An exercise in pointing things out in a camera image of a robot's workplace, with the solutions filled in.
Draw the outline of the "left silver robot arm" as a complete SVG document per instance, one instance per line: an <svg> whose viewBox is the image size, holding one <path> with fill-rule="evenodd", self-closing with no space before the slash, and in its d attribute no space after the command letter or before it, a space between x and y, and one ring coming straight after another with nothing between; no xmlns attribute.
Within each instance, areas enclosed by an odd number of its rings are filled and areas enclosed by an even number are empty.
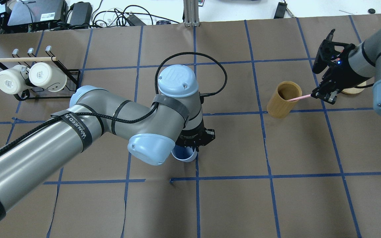
<svg viewBox="0 0 381 238"><path fill-rule="evenodd" d="M94 86L82 86L70 107L0 148L0 221L24 196L105 133L128 140L141 161L162 165L175 146L197 147L215 134L204 128L194 71L184 65L157 69L150 108Z"/></svg>

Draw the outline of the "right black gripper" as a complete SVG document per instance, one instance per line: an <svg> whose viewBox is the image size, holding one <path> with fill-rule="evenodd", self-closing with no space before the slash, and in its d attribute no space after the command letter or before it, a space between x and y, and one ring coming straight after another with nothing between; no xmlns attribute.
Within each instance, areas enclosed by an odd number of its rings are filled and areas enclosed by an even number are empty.
<svg viewBox="0 0 381 238"><path fill-rule="evenodd" d="M343 78L348 76L350 65L348 59L330 61L328 64L322 59L316 59L312 71L315 74L327 69L322 76L319 86L312 90L311 97L322 101L336 101L337 94L343 90Z"/></svg>

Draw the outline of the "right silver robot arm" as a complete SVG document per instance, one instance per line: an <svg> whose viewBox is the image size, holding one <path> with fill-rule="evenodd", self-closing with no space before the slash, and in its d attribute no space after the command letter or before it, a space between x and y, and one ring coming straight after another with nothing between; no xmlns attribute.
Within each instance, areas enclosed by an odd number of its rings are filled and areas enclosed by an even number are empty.
<svg viewBox="0 0 381 238"><path fill-rule="evenodd" d="M344 89L374 78L372 107L381 116L381 29L359 45L334 42L334 29L322 41L312 71L324 72L311 97L335 104Z"/></svg>

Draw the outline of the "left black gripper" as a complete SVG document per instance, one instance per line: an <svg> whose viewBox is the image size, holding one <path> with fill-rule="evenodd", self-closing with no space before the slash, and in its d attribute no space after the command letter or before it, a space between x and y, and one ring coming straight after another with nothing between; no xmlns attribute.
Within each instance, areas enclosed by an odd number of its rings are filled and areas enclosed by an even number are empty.
<svg viewBox="0 0 381 238"><path fill-rule="evenodd" d="M214 129L208 129L201 122L198 126L190 130L181 130L175 144L181 147L190 147L199 151L200 146L206 146L216 139Z"/></svg>

